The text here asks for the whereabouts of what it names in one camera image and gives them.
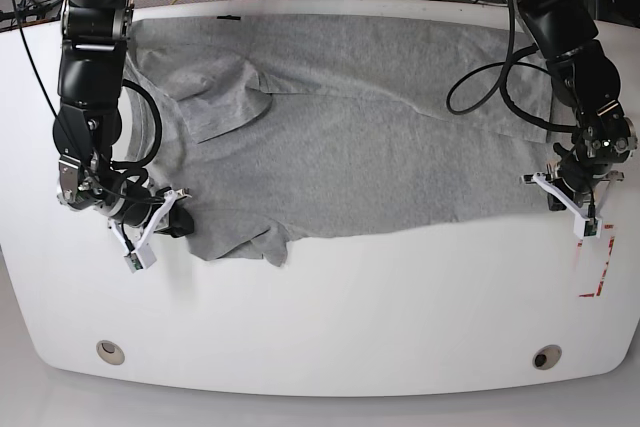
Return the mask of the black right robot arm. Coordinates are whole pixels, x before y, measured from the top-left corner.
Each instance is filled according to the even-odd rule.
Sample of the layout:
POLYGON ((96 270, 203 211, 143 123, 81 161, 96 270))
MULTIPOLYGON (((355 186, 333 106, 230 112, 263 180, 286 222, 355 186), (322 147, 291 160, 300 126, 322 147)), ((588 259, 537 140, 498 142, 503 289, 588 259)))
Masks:
POLYGON ((59 157, 59 200, 74 211, 94 208, 120 227, 145 228, 165 202, 147 165, 162 140, 159 109, 139 84, 124 77, 134 0, 65 0, 61 17, 60 108, 53 124, 59 157), (139 160, 116 161, 123 90, 149 107, 154 140, 139 160))

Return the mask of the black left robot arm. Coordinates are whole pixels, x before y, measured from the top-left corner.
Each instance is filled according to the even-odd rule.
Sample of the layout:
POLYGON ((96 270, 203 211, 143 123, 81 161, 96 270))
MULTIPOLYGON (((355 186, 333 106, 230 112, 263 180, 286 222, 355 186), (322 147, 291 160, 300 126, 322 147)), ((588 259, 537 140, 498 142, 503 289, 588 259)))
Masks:
POLYGON ((459 113, 470 114, 500 94, 506 107, 521 120, 547 132, 570 135, 571 148, 555 145, 560 160, 543 177, 551 186, 549 206, 563 210, 569 203, 586 203, 589 217, 594 218, 597 185, 613 165, 625 162, 638 146, 635 128, 619 101, 618 70, 598 41, 598 29, 582 0, 506 0, 506 5, 509 24, 522 25, 532 44, 516 50, 515 38, 510 36, 495 84, 459 113), (544 59, 553 93, 572 110, 573 124, 544 120, 525 112, 511 99, 507 89, 510 71, 533 54, 544 59))

